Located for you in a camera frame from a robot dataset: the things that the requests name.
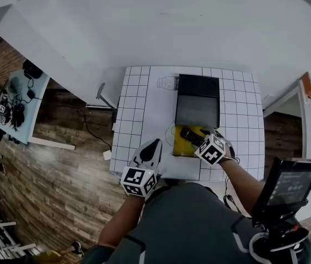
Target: cable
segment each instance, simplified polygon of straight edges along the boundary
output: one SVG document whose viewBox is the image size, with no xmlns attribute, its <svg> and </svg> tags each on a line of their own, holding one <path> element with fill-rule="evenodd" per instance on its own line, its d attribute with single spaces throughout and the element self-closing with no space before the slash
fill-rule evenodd
<svg viewBox="0 0 311 264">
<path fill-rule="evenodd" d="M 66 108 L 76 108 L 78 111 L 82 112 L 84 114 L 84 122 L 86 124 L 86 129 L 87 132 L 90 133 L 93 137 L 97 138 L 98 140 L 101 140 L 103 143 L 105 143 L 106 145 L 108 145 L 109 150 L 112 151 L 112 146 L 110 146 L 110 144 L 108 144 L 106 141 L 104 141 L 101 137 L 96 136 L 94 133 L 92 133 L 87 125 L 87 121 L 86 121 L 86 113 L 81 109 L 81 108 L 77 108 L 77 107 L 71 107 L 71 106 L 66 106 L 66 105 L 61 105 L 61 106 L 55 106 L 55 107 L 66 107 Z"/>
</svg>

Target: shoe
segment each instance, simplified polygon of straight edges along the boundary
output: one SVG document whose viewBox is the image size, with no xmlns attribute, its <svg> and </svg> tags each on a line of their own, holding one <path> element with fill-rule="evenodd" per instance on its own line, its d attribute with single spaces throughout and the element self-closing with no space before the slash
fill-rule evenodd
<svg viewBox="0 0 311 264">
<path fill-rule="evenodd" d="M 81 244 L 78 241 L 73 242 L 72 247 L 75 249 L 72 252 L 79 255 L 81 258 L 84 256 L 84 252 L 81 249 Z"/>
</svg>

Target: forearm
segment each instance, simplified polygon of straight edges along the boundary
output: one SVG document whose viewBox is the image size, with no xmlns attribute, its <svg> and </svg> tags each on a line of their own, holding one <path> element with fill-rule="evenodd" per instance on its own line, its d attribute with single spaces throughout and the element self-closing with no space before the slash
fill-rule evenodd
<svg viewBox="0 0 311 264">
<path fill-rule="evenodd" d="M 224 161 L 220 165 L 229 177 L 243 207 L 250 215 L 252 215 L 253 206 L 258 200 L 264 184 L 253 178 L 235 161 Z"/>
<path fill-rule="evenodd" d="M 129 195 L 113 218 L 104 226 L 98 244 L 117 247 L 124 236 L 137 226 L 144 202 L 144 197 Z"/>
</svg>

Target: grid tabletop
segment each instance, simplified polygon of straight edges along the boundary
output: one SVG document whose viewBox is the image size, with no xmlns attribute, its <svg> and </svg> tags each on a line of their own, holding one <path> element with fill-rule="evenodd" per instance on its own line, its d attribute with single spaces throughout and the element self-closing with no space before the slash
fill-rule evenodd
<svg viewBox="0 0 311 264">
<path fill-rule="evenodd" d="M 110 171 L 120 175 L 140 144 L 160 138 L 160 173 L 164 178 L 223 182 L 217 164 L 199 158 L 174 157 L 174 120 L 179 74 L 219 78 L 219 132 L 232 142 L 240 165 L 257 179 L 264 175 L 264 123 L 260 90 L 251 73 L 199 67 L 127 68 L 114 126 Z"/>
</svg>

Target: black remote control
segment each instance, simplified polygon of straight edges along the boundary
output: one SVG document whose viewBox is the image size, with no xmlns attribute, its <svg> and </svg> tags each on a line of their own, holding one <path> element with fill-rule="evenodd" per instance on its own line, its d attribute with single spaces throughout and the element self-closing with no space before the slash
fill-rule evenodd
<svg viewBox="0 0 311 264">
<path fill-rule="evenodd" d="M 181 130 L 180 136 L 187 141 L 190 141 L 195 146 L 200 147 L 204 143 L 204 138 L 185 127 Z"/>
</svg>

